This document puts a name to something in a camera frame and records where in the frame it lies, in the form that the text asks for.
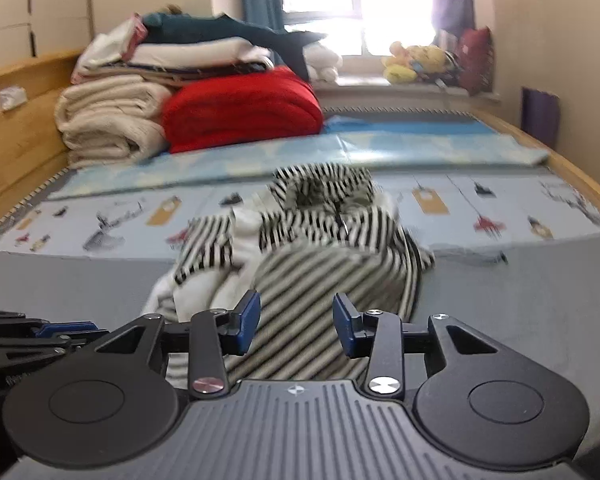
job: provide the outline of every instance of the red blanket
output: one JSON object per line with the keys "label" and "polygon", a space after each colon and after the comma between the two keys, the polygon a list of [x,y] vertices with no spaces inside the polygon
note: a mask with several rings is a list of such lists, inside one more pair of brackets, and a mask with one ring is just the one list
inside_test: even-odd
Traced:
{"label": "red blanket", "polygon": [[287,67],[192,83],[162,112],[171,153],[315,135],[322,120],[311,85]]}

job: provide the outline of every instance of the window frame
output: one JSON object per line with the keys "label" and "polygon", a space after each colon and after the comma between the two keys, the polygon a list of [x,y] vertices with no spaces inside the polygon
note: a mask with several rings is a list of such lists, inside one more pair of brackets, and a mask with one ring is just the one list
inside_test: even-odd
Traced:
{"label": "window frame", "polygon": [[[307,22],[318,22],[320,20],[331,20],[334,18],[349,18],[354,20],[360,20],[363,22],[362,17],[362,0],[351,0],[351,12],[328,12],[315,10],[312,12],[285,12],[283,10],[283,23],[285,25],[297,25],[298,23],[307,23]],[[360,27],[360,40],[362,46],[362,52],[359,55],[355,56],[344,56],[344,58],[371,58],[371,59],[380,59],[382,56],[375,56],[371,54],[366,46],[366,34],[364,23],[363,26]]]}

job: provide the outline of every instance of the black circular pad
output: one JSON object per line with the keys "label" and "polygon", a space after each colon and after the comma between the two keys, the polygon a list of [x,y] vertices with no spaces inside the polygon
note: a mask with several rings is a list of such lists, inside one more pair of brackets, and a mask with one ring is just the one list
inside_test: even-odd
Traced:
{"label": "black circular pad", "polygon": [[3,415],[16,446],[49,465],[95,468],[159,442],[176,421],[176,393],[146,366],[117,357],[59,362],[14,387]]}
{"label": "black circular pad", "polygon": [[452,454],[503,468],[573,456],[589,423],[573,384],[506,349],[455,356],[420,387],[414,412]]}
{"label": "black circular pad", "polygon": [[125,402],[125,394],[105,381],[77,381],[62,386],[49,400],[49,409],[58,418],[76,424],[89,424],[115,415]]}
{"label": "black circular pad", "polygon": [[474,412],[498,424],[522,424],[542,412],[544,400],[530,386],[515,381],[490,381],[469,394]]}

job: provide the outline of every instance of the white towel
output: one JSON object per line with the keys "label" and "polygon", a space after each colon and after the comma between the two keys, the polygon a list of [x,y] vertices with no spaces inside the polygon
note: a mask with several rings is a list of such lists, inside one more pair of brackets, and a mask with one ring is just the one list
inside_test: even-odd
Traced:
{"label": "white towel", "polygon": [[134,14],[109,34],[98,34],[78,58],[71,83],[82,82],[82,72],[99,68],[107,63],[130,59],[136,46],[146,38],[147,30],[142,17]]}
{"label": "white towel", "polygon": [[116,162],[134,163],[167,147],[160,124],[125,114],[90,112],[64,126],[71,168]]}
{"label": "white towel", "polygon": [[67,88],[56,105],[56,125],[64,132],[83,115],[126,114],[151,119],[162,111],[171,91],[139,75],[112,76]]}

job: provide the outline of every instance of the beige blanket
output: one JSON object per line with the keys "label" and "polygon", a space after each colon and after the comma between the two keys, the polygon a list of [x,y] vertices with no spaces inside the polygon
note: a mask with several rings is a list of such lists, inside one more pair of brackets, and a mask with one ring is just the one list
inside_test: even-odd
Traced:
{"label": "beige blanket", "polygon": [[106,77],[67,88],[56,104],[56,125],[64,132],[81,116],[126,114],[151,119],[160,115],[171,91],[139,75]]}
{"label": "beige blanket", "polygon": [[62,140],[71,168],[139,162],[167,147],[160,124],[125,114],[88,114],[65,125]]}

